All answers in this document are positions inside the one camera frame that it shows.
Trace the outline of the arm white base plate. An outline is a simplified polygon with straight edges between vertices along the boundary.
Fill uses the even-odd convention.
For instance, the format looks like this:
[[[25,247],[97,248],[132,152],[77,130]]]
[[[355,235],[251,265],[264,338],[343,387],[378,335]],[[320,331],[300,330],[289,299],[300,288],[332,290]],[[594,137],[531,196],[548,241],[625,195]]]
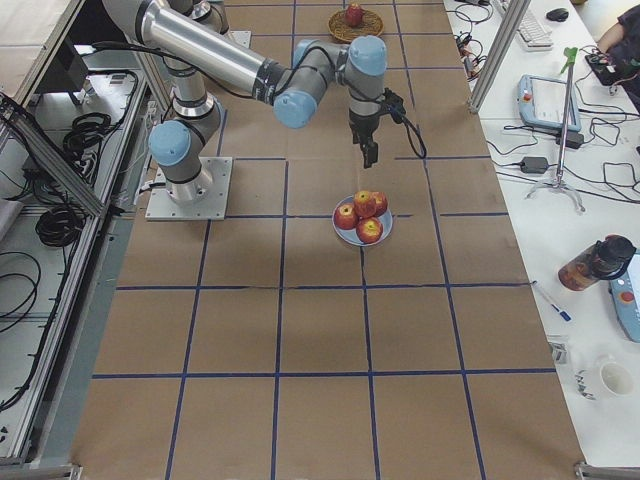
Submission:
[[[149,221],[225,219],[232,176],[232,157],[201,157],[200,174],[191,182],[176,184],[158,169],[145,217]]]
[[[247,30],[229,30],[226,33],[226,37],[244,48],[249,48],[252,32]]]

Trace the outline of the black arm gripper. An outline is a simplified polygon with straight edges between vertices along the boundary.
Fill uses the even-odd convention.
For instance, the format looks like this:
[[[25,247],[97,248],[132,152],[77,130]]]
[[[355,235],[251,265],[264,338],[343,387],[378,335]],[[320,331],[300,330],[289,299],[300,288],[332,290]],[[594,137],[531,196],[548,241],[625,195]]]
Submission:
[[[352,143],[360,145],[363,155],[363,168],[371,168],[378,162],[378,144],[374,141],[374,133],[379,127],[380,113],[360,115],[349,113],[349,126],[352,133]]]

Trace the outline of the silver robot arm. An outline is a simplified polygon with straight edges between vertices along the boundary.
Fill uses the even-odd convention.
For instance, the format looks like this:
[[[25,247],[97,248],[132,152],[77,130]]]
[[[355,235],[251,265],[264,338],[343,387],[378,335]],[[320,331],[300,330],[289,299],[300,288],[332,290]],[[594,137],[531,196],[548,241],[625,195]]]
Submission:
[[[318,40],[298,44],[290,69],[225,38],[174,10],[167,1],[105,1],[114,23],[139,44],[172,54],[204,74],[226,81],[273,107],[283,125],[306,126],[329,85],[349,89],[349,126],[364,166],[378,161],[374,133],[383,115],[385,43],[361,36],[348,45]]]

